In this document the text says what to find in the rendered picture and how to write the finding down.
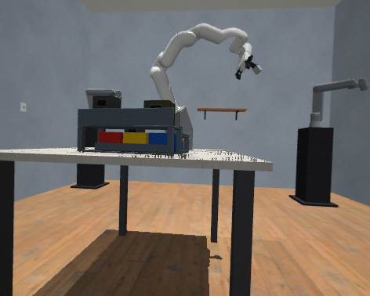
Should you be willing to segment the yellow bin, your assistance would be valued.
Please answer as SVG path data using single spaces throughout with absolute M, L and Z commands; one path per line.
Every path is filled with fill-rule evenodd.
M 148 144 L 148 135 L 146 132 L 123 132 L 123 143 Z

